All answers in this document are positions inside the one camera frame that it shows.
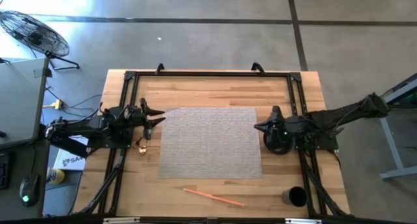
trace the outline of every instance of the orange pencil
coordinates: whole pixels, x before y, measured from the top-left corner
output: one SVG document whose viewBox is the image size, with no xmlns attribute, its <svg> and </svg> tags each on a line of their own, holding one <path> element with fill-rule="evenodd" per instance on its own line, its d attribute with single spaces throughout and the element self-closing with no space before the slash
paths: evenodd
<svg viewBox="0 0 417 224">
<path fill-rule="evenodd" d="M 226 203 L 229 203 L 229 204 L 245 206 L 245 204 L 242 204 L 242 203 L 239 203 L 239 202 L 236 202 L 236 201 L 230 201 L 230 200 L 219 198 L 219 197 L 215 197 L 213 195 L 209 195 L 209 194 L 206 194 L 206 193 L 203 193 L 203 192 L 200 192 L 200 191 L 193 191 L 193 190 L 187 189 L 187 188 L 183 188 L 183 190 L 184 191 L 189 191 L 189 192 L 194 193 L 194 194 L 202 195 L 202 196 L 207 197 L 207 198 L 215 199 L 215 200 L 218 200 L 218 201 L 223 201 L 223 202 L 226 202 Z"/>
</svg>

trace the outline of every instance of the woven gray placemat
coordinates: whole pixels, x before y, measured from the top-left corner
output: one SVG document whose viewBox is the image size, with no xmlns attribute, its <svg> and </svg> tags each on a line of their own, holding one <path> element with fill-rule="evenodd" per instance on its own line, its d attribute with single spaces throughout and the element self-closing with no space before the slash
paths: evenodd
<svg viewBox="0 0 417 224">
<path fill-rule="evenodd" d="M 255 108 L 180 108 L 162 123 L 160 177 L 262 178 Z"/>
</svg>

